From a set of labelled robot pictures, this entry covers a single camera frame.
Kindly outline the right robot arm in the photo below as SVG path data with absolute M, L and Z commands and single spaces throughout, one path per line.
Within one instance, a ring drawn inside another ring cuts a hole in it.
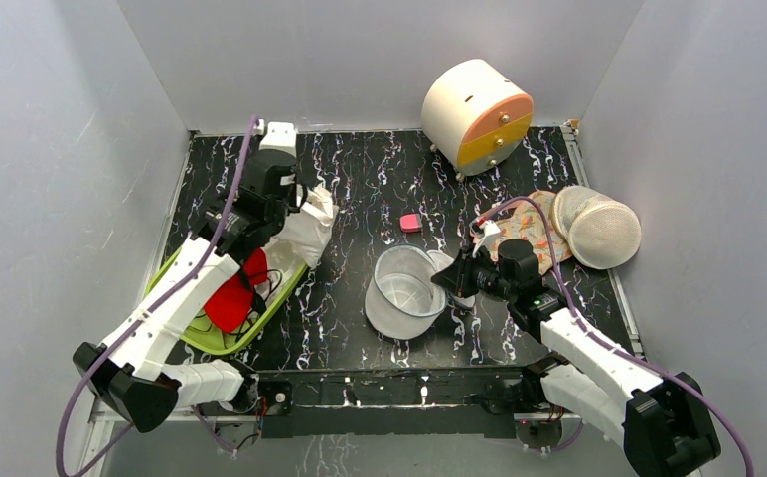
M 525 373 L 524 403 L 578 414 L 622 448 L 637 475 L 688 476 L 720 455 L 698 383 L 685 373 L 664 379 L 632 362 L 619 344 L 575 317 L 543 284 L 527 241 L 506 240 L 495 257 L 482 246 L 464 247 L 431 280 L 456 297 L 484 293 L 505 301 L 515 323 L 550 350 Z

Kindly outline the white bra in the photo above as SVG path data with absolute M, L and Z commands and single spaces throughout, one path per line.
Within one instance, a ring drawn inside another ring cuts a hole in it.
M 304 263 L 314 269 L 325 252 L 339 208 L 323 184 L 307 192 L 300 212 L 287 217 L 282 231 L 264 249 L 270 268 L 295 271 Z

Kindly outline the red bra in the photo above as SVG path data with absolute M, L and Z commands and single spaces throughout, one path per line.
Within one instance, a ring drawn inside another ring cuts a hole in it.
M 214 355 L 244 348 L 268 320 L 283 281 L 284 272 L 269 267 L 265 250 L 256 250 L 209 299 L 186 329 L 184 340 Z

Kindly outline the white mesh laundry bag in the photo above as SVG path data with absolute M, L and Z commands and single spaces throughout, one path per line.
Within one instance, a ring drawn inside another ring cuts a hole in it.
M 382 335 L 410 340 L 425 333 L 448 307 L 471 309 L 473 297 L 452 296 L 431 282 L 454 258 L 412 244 L 386 249 L 378 258 L 365 296 L 365 313 Z

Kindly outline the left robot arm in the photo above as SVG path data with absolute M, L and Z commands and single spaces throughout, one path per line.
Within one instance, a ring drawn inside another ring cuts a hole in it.
M 175 410 L 223 402 L 254 409 L 257 384 L 236 365 L 214 360 L 170 365 L 167 358 L 212 296 L 227 283 L 253 289 L 243 266 L 301 209 L 294 154 L 263 149 L 239 162 L 220 215 L 191 232 L 164 278 L 100 344 L 80 344 L 73 362 L 91 391 L 141 433 Z

